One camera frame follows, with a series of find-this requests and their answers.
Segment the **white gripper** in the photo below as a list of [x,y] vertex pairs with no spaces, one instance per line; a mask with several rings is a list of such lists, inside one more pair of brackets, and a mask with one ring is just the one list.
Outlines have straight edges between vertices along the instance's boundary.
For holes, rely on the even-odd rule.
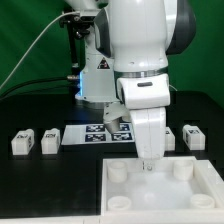
[[138,157],[143,160],[143,170],[153,172],[155,159],[165,152],[166,110],[164,107],[131,110],[135,144]]

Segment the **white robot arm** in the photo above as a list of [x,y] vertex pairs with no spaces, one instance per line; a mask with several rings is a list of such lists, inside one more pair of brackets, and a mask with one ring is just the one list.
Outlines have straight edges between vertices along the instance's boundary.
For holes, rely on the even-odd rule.
[[103,106],[111,133],[129,121],[143,169],[151,170],[165,152],[167,56],[183,52],[196,32],[188,0],[65,1],[87,31],[76,99]]

